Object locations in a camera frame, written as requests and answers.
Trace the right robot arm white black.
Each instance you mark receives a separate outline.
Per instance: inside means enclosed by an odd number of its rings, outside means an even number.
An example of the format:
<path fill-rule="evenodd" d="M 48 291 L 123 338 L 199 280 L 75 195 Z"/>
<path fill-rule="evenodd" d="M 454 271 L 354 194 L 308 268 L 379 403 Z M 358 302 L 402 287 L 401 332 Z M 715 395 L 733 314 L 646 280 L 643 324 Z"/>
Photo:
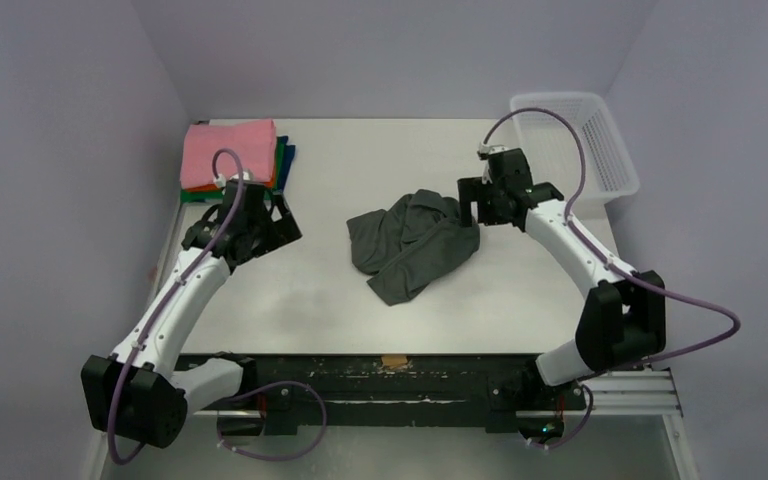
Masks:
<path fill-rule="evenodd" d="M 662 287 L 661 277 L 614 256 L 553 184 L 533 181 L 521 149 L 483 147 L 478 156 L 484 173 L 457 183 L 462 225 L 518 228 L 552 255 L 584 298 L 572 339 L 539 354 L 527 367 L 524 399 L 544 407 L 559 396 L 561 385 L 662 352 L 665 300 L 636 284 L 643 280 Z"/>

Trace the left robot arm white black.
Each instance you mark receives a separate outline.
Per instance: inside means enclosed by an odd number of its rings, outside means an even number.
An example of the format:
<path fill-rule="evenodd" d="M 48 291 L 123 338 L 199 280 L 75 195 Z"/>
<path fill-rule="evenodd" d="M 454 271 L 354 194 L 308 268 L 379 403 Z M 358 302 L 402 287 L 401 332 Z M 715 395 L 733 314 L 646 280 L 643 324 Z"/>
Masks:
<path fill-rule="evenodd" d="M 148 310 L 106 356 L 92 355 L 80 378 L 92 426 L 139 444 L 168 447 L 194 413 L 220 400 L 244 409 L 257 399 L 251 360 L 218 354 L 176 368 L 202 312 L 237 267 L 302 233 L 284 195 L 231 180 L 181 241 L 173 268 Z"/>

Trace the dark grey t shirt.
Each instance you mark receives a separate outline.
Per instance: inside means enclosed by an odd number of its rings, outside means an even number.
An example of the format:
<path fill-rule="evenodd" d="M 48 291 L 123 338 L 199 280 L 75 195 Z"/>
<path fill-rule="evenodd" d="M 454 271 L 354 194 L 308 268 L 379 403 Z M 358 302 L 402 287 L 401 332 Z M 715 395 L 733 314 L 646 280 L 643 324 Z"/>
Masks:
<path fill-rule="evenodd" d="M 388 306 L 415 299 L 480 248 L 480 230 L 457 199 L 419 189 L 387 209 L 346 221 L 352 265 Z"/>

